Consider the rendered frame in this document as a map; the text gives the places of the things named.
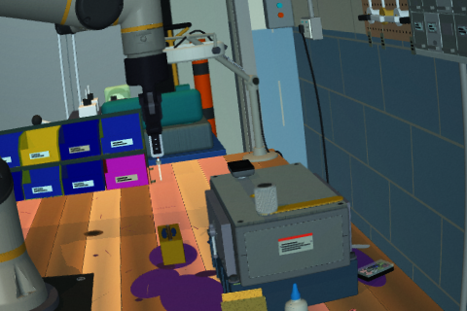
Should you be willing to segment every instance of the gray cylinder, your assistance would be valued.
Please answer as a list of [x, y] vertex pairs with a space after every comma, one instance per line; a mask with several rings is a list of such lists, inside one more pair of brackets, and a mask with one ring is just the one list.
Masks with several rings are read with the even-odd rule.
[[256, 212], [269, 215], [277, 211], [277, 188], [273, 184], [260, 184], [255, 187]]
[[29, 311], [48, 298], [46, 284], [27, 254], [13, 178], [0, 158], [0, 310]]

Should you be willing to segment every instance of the orange cylinder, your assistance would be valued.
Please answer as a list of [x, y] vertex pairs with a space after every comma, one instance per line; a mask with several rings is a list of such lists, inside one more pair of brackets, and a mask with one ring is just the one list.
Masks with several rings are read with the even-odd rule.
[[211, 77], [207, 59], [192, 62], [193, 76], [195, 77], [195, 89], [201, 95], [202, 114], [211, 124], [212, 133], [217, 137], [216, 120], [214, 118], [214, 104], [212, 102]]

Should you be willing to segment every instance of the white bottle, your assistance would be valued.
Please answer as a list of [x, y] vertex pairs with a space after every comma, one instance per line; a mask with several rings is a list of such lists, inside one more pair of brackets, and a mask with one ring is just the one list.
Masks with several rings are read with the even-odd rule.
[[291, 299], [285, 304], [285, 311], [308, 311], [308, 304], [306, 303], [306, 300], [300, 298], [297, 283], [294, 283]]

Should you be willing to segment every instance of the yellow storage bin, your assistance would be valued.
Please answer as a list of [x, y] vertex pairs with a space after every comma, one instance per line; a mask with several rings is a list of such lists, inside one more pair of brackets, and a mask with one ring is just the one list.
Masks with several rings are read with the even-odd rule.
[[59, 129], [60, 125], [24, 131], [19, 136], [21, 166], [60, 161]]
[[163, 264], [185, 263], [185, 250], [180, 226], [178, 224], [160, 225], [158, 226], [158, 234]]

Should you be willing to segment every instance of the drawer label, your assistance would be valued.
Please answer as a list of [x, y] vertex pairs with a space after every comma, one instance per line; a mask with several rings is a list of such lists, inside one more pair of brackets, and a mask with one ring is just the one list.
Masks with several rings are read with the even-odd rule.
[[71, 183], [71, 186], [73, 186], [74, 189], [82, 189], [82, 188], [89, 188], [89, 187], [94, 187], [94, 181], [89, 180], [89, 181], [78, 181], [76, 183]]
[[76, 154], [76, 153], [81, 153], [81, 152], [89, 152], [90, 151], [90, 145], [70, 147], [68, 150], [70, 151], [70, 155], [73, 155], [73, 154]]
[[130, 182], [130, 181], [138, 181], [138, 175], [127, 175], [127, 176], [118, 176], [115, 178], [115, 182], [117, 184], [121, 184], [123, 182]]
[[300, 253], [313, 249], [313, 233], [279, 239], [279, 255]]
[[38, 152], [38, 153], [35, 153], [35, 154], [29, 154], [29, 159], [39, 159], [39, 158], [43, 158], [43, 157], [49, 157], [51, 156], [49, 154], [49, 151], [45, 151], [45, 152]]
[[122, 146], [131, 146], [133, 144], [133, 139], [125, 139], [125, 140], [119, 140], [119, 141], [112, 141], [110, 143], [110, 147], [115, 148], [115, 147], [122, 147]]
[[53, 190], [52, 186], [42, 186], [40, 188], [32, 188], [32, 193], [33, 194], [47, 193], [47, 192], [51, 192], [52, 190]]

